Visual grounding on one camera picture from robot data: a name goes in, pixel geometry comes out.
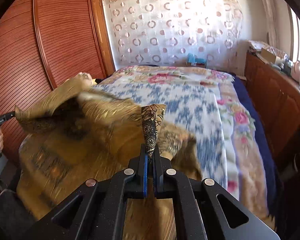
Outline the long wooden sideboard cabinet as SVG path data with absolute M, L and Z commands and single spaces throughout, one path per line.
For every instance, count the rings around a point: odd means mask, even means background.
M 246 54 L 244 75 L 272 157 L 282 171 L 300 152 L 299 84 L 250 52 Z

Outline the yellow Pikachu plush toy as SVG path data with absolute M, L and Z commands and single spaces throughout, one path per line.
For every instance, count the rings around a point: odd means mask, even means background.
M 99 83 L 101 83 L 103 80 L 102 79 L 92 79 L 91 84 L 94 85 L 98 85 Z

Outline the white circle-patterned curtain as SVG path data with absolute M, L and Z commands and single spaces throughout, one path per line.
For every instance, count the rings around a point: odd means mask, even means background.
M 104 0 L 118 67 L 181 66 L 188 53 L 235 68 L 243 24 L 238 0 Z

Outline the dark blue bed sheet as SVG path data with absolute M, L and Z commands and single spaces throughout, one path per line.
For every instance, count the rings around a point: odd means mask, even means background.
M 273 213 L 275 208 L 275 201 L 277 199 L 277 193 L 280 192 L 282 189 L 281 181 L 277 174 L 277 168 L 274 160 L 272 159 L 271 151 L 267 143 L 266 135 L 264 133 L 264 128 L 260 120 L 259 114 L 253 106 L 253 102 L 249 97 L 248 91 L 245 88 L 244 83 L 238 76 L 234 76 L 233 85 L 240 103 L 249 111 L 251 117 L 255 120 L 255 140 L 262 157 L 266 175 L 267 206 L 270 213 Z

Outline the blue toy on headboard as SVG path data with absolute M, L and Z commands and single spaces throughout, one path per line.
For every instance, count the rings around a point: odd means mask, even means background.
M 205 67 L 207 61 L 206 61 L 206 59 L 198 58 L 195 55 L 188 53 L 186 63 L 187 63 L 187 65 L 193 66 L 193 67 L 195 67 L 195 66 Z

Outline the red-brown slatted wardrobe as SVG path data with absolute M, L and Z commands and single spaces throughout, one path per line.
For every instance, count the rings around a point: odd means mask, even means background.
M 0 19 L 0 115 L 26 109 L 79 72 L 115 67 L 102 0 L 6 0 Z

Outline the floral blue bed cover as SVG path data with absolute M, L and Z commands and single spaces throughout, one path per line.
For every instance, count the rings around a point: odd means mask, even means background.
M 165 120 L 195 135 L 202 176 L 216 180 L 273 227 L 255 120 L 233 83 L 231 74 L 199 67 L 128 66 L 98 87 L 142 106 L 164 104 Z

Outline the pink container on cabinet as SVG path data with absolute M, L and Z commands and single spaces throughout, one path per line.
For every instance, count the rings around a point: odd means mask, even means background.
M 300 61 L 299 60 L 293 63 L 290 75 L 293 80 L 295 80 L 298 83 L 300 82 Z

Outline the gold patterned brocade garment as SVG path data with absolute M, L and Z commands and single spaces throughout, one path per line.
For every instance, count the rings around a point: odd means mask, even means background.
M 16 117 L 29 134 L 20 148 L 17 193 L 37 219 L 24 239 L 200 239 L 192 182 L 201 181 L 196 137 L 164 119 L 164 105 L 139 106 L 95 90 L 78 74 Z M 128 198 L 129 161 L 146 145 L 147 197 Z M 170 160 L 173 198 L 157 199 L 152 154 Z

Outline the cardboard box on cabinet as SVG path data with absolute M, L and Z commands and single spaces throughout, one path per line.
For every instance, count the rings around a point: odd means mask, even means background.
M 282 59 L 280 57 L 276 56 L 275 54 L 264 48 L 261 49 L 260 56 L 269 63 L 280 64 L 282 62 Z

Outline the cream side window curtain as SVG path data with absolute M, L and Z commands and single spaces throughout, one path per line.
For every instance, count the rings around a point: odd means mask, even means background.
M 278 34 L 276 29 L 276 13 L 274 0 L 261 0 L 266 15 L 266 24 L 269 44 L 273 47 L 278 46 Z

